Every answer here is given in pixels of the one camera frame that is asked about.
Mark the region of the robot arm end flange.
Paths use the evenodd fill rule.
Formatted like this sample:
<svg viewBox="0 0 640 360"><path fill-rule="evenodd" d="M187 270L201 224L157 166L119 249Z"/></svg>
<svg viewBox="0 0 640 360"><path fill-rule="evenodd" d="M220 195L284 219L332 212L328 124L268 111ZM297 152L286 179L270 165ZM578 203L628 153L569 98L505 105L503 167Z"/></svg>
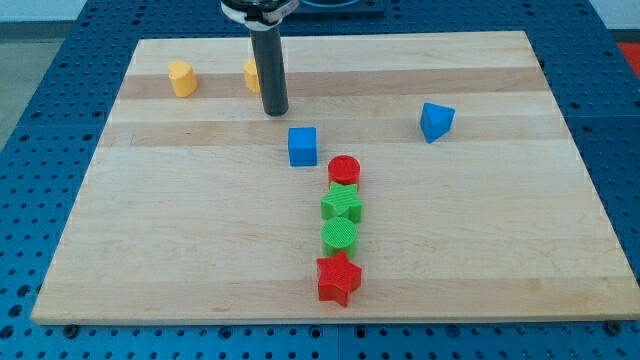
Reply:
<svg viewBox="0 0 640 360"><path fill-rule="evenodd" d="M299 4L299 0L221 0L221 9L229 19L261 29L279 25Z"/></svg>

